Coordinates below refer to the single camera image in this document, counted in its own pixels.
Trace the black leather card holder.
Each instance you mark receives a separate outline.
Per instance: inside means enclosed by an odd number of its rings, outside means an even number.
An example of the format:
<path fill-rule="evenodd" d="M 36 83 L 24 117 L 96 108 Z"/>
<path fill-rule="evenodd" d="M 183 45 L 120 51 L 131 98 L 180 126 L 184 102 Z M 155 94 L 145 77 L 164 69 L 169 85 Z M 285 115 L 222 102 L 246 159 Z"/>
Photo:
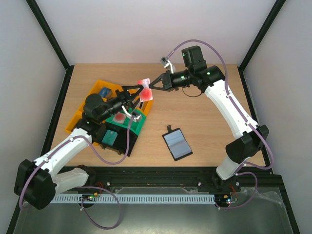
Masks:
<path fill-rule="evenodd" d="M 172 129 L 171 125 L 168 125 L 167 133 L 163 134 L 162 137 L 174 161 L 181 160 L 193 154 L 180 128 Z"/>

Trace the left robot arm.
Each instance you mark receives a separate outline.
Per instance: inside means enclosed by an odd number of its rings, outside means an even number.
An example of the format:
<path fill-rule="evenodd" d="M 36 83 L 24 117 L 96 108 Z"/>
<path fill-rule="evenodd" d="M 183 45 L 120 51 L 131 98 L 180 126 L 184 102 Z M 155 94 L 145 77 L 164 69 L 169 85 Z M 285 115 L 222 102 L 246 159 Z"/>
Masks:
<path fill-rule="evenodd" d="M 122 86 L 116 90 L 116 96 L 104 100 L 98 93 L 92 93 L 85 99 L 81 119 L 74 125 L 73 131 L 59 145 L 34 161 L 24 160 L 18 167 L 14 192 L 19 196 L 19 207 L 25 210 L 24 202 L 41 210 L 53 198 L 67 190 L 84 186 L 88 180 L 88 172 L 75 168 L 60 174 L 60 170 L 84 148 L 93 149 L 93 143 L 106 144 L 108 118 L 124 112 L 130 121 L 140 119 L 140 115 L 129 112 L 139 102 L 142 85 Z"/>

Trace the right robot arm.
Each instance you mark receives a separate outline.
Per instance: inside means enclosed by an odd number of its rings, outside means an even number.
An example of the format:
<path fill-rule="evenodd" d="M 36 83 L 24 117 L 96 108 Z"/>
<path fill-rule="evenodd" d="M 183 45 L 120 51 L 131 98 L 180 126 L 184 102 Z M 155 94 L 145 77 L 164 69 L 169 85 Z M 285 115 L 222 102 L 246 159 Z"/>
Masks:
<path fill-rule="evenodd" d="M 232 176 L 263 147 L 268 148 L 266 138 L 269 129 L 260 126 L 242 107 L 229 88 L 227 71 L 217 66 L 208 67 L 201 48 L 192 46 L 183 49 L 182 56 L 186 70 L 177 72 L 169 57 L 162 57 L 161 63 L 167 69 L 149 85 L 151 89 L 173 91 L 179 88 L 197 87 L 218 108 L 234 136 L 234 141 L 226 146 L 226 157 L 217 167 L 213 187 L 225 190 Z"/>

